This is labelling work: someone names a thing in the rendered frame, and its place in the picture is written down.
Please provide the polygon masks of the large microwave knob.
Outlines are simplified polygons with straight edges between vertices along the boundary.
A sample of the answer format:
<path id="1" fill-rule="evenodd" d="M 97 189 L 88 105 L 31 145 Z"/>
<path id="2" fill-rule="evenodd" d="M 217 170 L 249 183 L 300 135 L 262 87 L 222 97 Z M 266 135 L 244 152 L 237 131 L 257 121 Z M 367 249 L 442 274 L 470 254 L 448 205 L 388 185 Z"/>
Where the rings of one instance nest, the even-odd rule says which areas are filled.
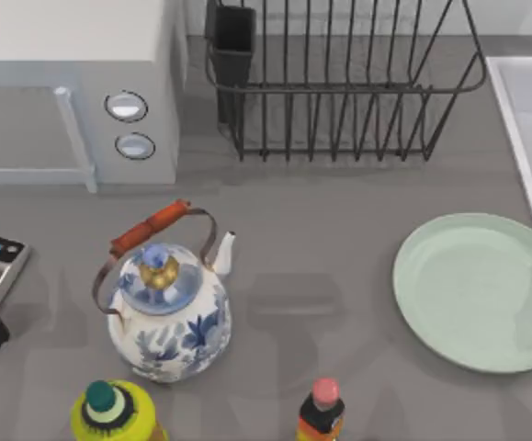
<path id="1" fill-rule="evenodd" d="M 144 119 L 149 108 L 142 96 L 131 91 L 121 91 L 106 96 L 104 109 L 115 120 L 134 123 Z"/>

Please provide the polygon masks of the blue and white kettle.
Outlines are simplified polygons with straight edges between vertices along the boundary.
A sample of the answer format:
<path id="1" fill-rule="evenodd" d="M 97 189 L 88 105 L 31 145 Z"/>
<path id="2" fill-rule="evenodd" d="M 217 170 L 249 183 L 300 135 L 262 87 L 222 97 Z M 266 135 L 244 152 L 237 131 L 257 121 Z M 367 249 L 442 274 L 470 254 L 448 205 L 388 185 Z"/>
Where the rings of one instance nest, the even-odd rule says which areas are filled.
<path id="1" fill-rule="evenodd" d="M 107 317 L 111 342 L 135 374 L 151 381 L 191 378 L 230 342 L 232 312 L 223 280 L 232 271 L 235 233 L 219 239 L 213 221 L 197 254 L 152 240 L 185 216 L 207 215 L 175 200 L 112 240 L 94 280 L 92 297 Z"/>

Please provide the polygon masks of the pale green plate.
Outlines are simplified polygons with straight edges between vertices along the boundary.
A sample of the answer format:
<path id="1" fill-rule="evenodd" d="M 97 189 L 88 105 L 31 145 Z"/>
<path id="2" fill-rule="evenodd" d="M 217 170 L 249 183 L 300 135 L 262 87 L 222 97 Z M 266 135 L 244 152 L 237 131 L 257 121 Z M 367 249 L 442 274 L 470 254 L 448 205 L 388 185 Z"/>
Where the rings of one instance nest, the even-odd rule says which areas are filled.
<path id="1" fill-rule="evenodd" d="M 392 267 L 413 334 L 458 366 L 532 370 L 532 229 L 487 213 L 437 217 L 413 230 Z"/>

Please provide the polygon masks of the grey kitchen scale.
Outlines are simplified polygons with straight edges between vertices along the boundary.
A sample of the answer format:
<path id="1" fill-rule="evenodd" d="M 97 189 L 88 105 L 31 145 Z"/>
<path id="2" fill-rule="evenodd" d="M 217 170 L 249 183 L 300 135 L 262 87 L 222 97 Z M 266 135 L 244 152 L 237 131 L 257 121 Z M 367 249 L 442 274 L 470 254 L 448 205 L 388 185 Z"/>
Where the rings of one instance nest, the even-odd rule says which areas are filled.
<path id="1" fill-rule="evenodd" d="M 0 304 L 23 270 L 30 252 L 27 244 L 0 237 Z"/>

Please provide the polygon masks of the black cutlery holder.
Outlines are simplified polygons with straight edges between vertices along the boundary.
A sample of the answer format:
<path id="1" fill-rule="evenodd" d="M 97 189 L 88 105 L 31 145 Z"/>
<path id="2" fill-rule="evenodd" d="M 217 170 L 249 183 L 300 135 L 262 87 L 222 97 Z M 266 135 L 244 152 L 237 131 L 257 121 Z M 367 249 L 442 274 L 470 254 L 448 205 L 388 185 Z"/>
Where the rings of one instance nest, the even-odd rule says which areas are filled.
<path id="1" fill-rule="evenodd" d="M 245 87 L 255 53 L 255 10 L 207 0 L 206 12 L 205 38 L 216 83 L 224 87 Z"/>

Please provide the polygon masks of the small microwave knob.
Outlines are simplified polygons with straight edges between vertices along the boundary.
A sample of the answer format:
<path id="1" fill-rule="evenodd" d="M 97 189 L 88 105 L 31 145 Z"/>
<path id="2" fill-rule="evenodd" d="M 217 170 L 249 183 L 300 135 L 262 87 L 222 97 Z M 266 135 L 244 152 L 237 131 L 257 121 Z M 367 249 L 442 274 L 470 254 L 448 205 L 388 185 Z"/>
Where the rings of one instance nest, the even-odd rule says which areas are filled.
<path id="1" fill-rule="evenodd" d="M 115 140 L 116 151 L 126 159 L 143 161 L 152 157 L 156 147 L 154 141 L 147 135 L 132 132 L 120 135 Z"/>

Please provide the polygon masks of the yellow bottle with green cap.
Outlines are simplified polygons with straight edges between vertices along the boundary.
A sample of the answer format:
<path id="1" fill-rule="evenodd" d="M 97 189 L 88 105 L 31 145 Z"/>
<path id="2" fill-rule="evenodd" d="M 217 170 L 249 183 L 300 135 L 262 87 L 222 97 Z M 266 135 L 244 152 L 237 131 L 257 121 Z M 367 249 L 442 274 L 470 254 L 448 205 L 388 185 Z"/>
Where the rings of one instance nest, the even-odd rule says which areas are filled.
<path id="1" fill-rule="evenodd" d="M 74 441 L 170 441 L 152 397 L 119 379 L 91 382 L 70 414 Z"/>

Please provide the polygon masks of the dark bottle with pink cap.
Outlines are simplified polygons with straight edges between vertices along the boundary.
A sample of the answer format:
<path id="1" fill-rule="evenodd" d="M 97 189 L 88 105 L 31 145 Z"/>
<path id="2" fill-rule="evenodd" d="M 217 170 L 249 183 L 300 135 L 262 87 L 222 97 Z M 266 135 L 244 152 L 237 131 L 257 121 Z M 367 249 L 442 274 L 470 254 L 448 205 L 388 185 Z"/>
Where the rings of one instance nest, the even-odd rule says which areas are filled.
<path id="1" fill-rule="evenodd" d="M 318 378 L 302 403 L 295 441 L 339 441 L 344 426 L 345 403 L 334 378 Z"/>

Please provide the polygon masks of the pale microwave oven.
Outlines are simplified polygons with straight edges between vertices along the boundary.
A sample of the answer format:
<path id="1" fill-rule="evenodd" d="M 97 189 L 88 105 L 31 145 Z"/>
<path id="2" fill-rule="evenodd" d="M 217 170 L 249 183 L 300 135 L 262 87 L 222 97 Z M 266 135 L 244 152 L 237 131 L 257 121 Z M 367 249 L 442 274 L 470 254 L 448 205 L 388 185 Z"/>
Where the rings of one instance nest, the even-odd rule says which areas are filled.
<path id="1" fill-rule="evenodd" d="M 183 0 L 0 0 L 0 86 L 64 86 L 101 185 L 171 185 L 176 179 L 187 79 Z M 131 91 L 148 104 L 134 123 L 113 119 L 106 96 Z M 115 149 L 139 132 L 149 159 Z"/>

